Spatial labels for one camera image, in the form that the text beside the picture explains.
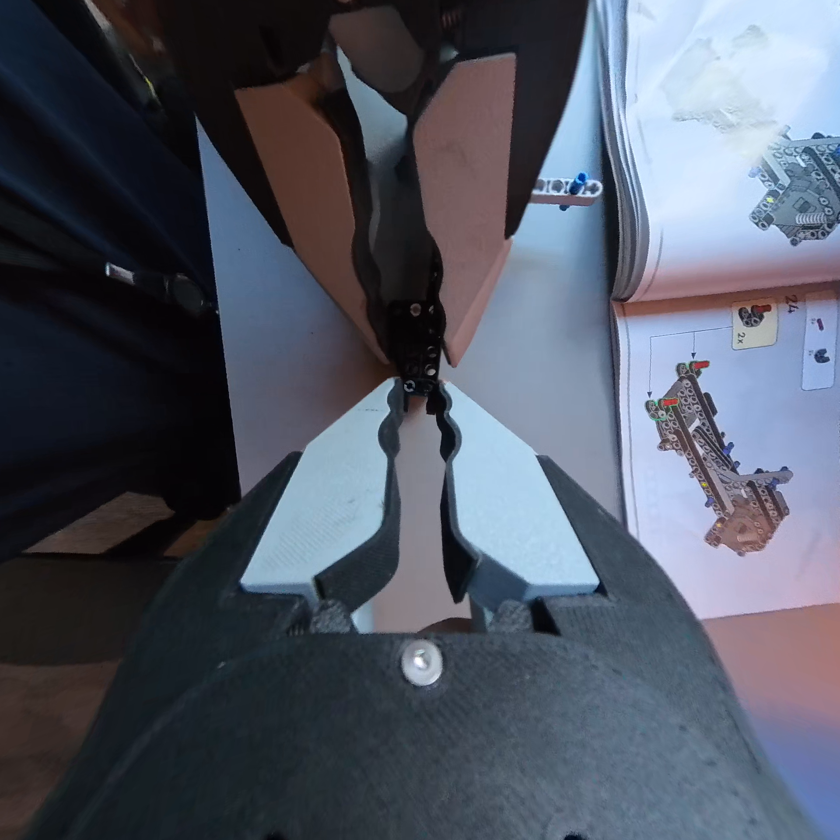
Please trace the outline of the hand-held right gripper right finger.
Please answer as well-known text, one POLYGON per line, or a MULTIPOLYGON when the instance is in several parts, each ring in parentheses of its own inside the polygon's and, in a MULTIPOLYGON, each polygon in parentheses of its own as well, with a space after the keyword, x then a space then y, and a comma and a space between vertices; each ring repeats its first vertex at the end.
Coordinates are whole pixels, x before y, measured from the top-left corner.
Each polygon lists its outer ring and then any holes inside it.
POLYGON ((444 575, 468 617, 429 631, 486 631, 505 602, 526 611, 555 598, 598 597, 601 580, 534 449, 453 384, 436 420, 444 483, 444 575))

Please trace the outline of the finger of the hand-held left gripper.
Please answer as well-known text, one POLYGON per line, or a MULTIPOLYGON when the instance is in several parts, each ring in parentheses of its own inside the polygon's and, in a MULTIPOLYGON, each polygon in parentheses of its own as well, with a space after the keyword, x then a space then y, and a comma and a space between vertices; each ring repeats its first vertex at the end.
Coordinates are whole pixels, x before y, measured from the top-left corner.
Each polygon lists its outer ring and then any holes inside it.
POLYGON ((413 129, 428 233, 443 275, 444 351, 456 367, 476 335, 510 251, 506 234, 517 58, 459 60, 413 129))
POLYGON ((318 78, 294 77, 237 89, 235 98, 297 257, 386 364, 353 263, 348 169, 322 108, 331 92, 318 78))

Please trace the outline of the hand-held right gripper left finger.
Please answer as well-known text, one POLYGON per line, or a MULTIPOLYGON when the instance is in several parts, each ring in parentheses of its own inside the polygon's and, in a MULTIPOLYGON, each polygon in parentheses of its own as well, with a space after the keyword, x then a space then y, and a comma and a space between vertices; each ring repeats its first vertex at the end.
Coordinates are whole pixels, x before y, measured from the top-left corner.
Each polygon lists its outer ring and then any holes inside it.
POLYGON ((252 593, 352 613, 398 565, 400 382, 388 379, 302 451, 240 579, 252 593))

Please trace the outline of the black lego connector piece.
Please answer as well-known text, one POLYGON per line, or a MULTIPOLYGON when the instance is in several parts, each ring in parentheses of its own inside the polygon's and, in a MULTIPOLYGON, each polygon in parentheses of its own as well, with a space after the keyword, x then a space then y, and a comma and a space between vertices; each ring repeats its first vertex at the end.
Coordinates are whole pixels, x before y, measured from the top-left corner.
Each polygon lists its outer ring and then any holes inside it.
POLYGON ((443 261, 433 247, 423 295, 387 305, 388 352, 402 381, 404 409, 412 399, 423 399, 426 413, 432 416, 445 404, 439 384, 446 326, 440 300, 443 278, 443 261))

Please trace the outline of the grey lego beam blue pins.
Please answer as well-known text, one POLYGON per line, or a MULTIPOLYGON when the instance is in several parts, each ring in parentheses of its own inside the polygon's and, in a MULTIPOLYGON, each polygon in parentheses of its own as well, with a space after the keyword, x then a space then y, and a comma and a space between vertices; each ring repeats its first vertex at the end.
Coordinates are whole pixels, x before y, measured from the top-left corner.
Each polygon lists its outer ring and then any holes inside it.
POLYGON ((557 206, 565 211, 570 207, 590 207, 602 195, 603 184, 582 171, 572 178, 539 178, 529 202, 557 206))

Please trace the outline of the lego instruction booklet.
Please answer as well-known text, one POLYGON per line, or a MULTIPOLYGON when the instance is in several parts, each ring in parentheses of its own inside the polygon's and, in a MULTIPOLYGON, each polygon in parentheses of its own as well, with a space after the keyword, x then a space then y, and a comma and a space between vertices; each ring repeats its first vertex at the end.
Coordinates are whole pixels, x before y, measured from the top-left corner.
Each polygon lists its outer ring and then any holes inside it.
POLYGON ((838 602, 838 1, 595 2, 626 523, 700 618, 838 602))

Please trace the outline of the black knob lever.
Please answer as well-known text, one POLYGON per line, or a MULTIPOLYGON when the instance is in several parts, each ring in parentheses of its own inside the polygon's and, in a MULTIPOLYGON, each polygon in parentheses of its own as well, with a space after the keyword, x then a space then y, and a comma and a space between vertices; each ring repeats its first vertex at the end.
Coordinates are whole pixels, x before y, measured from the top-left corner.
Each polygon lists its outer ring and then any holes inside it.
POLYGON ((205 290, 182 273, 164 274, 150 270, 130 270, 107 262, 104 274, 195 318, 217 313, 217 306, 205 290))

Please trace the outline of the person's navy clothing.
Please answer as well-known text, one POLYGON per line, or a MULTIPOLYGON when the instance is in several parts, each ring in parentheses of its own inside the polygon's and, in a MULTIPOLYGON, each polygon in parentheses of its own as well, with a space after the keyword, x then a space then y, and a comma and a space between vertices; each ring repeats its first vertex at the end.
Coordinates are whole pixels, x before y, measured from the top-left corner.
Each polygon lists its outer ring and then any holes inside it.
POLYGON ((88 2, 2 2, 2 561, 131 491, 184 521, 238 498, 195 127, 88 2))

